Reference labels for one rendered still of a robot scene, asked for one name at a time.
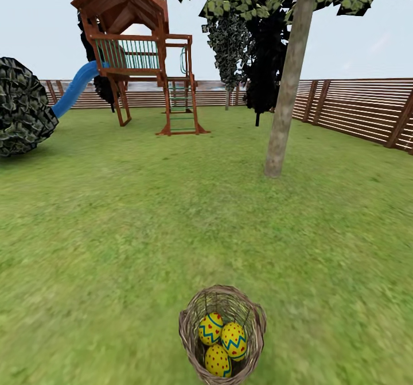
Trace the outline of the wicker basket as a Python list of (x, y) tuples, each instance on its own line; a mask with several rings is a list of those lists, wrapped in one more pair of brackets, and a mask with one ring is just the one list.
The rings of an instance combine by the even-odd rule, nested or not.
[[(212, 293), (214, 293), (214, 297), (209, 297)], [(209, 297), (208, 299), (211, 302), (208, 303), (208, 300), (204, 300), (204, 314), (201, 314), (199, 313), (199, 306), (201, 305), (199, 299), (203, 296)], [(231, 303), (231, 296), (234, 296), (236, 307)], [(247, 307), (246, 320), (243, 324), (243, 329), (246, 331), (248, 338), (247, 352), (239, 364), (239, 370), (237, 368), (238, 364), (232, 363), (232, 373), (230, 378), (210, 374), (206, 370), (204, 362), (201, 362), (200, 359), (200, 347), (202, 353), (206, 353), (209, 349), (208, 345), (202, 344), (200, 337), (197, 334), (200, 321), (207, 316), (209, 312), (219, 313), (220, 311), (217, 309), (217, 304), (226, 306), (222, 311), (229, 315), (227, 316), (225, 314), (224, 318), (225, 320), (228, 320), (232, 317), (234, 322), (237, 320), (237, 317), (241, 320), (239, 314), (242, 312), (242, 304), (245, 304)], [(212, 309), (212, 306), (216, 306), (216, 309)], [(246, 330), (248, 325), (250, 326), (249, 331)], [(233, 286), (218, 284), (199, 290), (188, 303), (186, 310), (181, 310), (179, 315), (178, 334), (181, 337), (182, 345), (186, 349), (189, 362), (196, 369), (198, 378), (206, 385), (239, 385), (241, 382), (244, 382), (254, 373), (258, 366), (264, 348), (264, 334), (266, 332), (267, 317), (262, 304), (253, 303), (245, 293)]]

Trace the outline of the easter egg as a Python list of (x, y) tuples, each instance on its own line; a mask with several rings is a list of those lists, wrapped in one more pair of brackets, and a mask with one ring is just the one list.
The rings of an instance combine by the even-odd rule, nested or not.
[(223, 330), (223, 322), (224, 319), (216, 312), (209, 312), (207, 316), (201, 319), (197, 334), (203, 345), (205, 344), (210, 347), (219, 344), (221, 340), (220, 332)]
[(232, 362), (238, 365), (246, 355), (248, 339), (247, 333), (241, 325), (233, 320), (228, 320), (226, 323), (223, 322), (223, 330), (220, 332), (220, 345), (223, 346)]
[(232, 373), (232, 359), (222, 345), (212, 345), (204, 353), (204, 366), (214, 376), (230, 378)]

